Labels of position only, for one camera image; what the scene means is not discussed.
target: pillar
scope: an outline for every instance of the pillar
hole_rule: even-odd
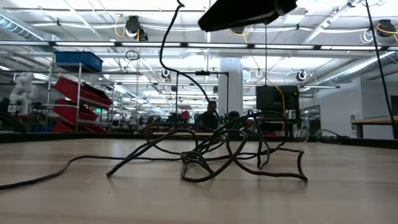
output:
[[[241,58],[221,58],[219,72],[229,72],[228,111],[243,115],[243,66]],[[218,75],[218,112],[227,113],[227,76]]]

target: blue bin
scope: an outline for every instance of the blue bin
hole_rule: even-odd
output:
[[[103,61],[93,52],[56,52],[55,64],[69,72],[79,72],[79,64],[82,64],[82,72],[102,72]]]

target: man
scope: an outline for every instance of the man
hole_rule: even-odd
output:
[[[217,117],[214,115],[216,108],[217,103],[215,101],[210,101],[207,104],[207,111],[199,115],[199,117],[195,121],[195,124],[201,124],[203,126],[206,126],[207,128],[217,129],[218,120]]]

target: white robot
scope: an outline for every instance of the white robot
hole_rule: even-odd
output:
[[[9,113],[15,113],[17,110],[20,114],[29,114],[30,105],[32,100],[36,99],[39,95],[37,86],[32,84],[34,74],[31,72],[25,72],[16,78],[15,88],[10,94],[10,105],[8,106]]]

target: wooden table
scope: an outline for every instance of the wooden table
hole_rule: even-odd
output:
[[[0,184],[49,174],[79,155],[125,156],[144,142],[0,144]],[[187,151],[194,143],[161,145]],[[248,142],[244,150],[255,151],[256,146]],[[215,180],[193,184],[180,179],[180,162],[144,161],[127,164],[106,178],[115,161],[85,159],[56,179],[0,192],[0,223],[397,223],[398,151],[315,143],[287,147],[305,151],[308,183],[258,177],[232,164]],[[225,154],[226,149],[212,153]],[[175,157],[156,149],[147,156]],[[296,157],[275,153],[266,170],[296,172]],[[245,164],[254,168],[256,161]],[[193,167],[188,174],[199,177],[205,172]]]
[[[398,123],[398,116],[394,116],[394,120]],[[352,120],[351,124],[355,124],[356,126],[356,137],[363,138],[363,126],[364,125],[391,125],[391,118],[389,116],[386,117],[378,117],[378,118],[365,118]],[[398,133],[394,133],[394,139],[397,139]]]

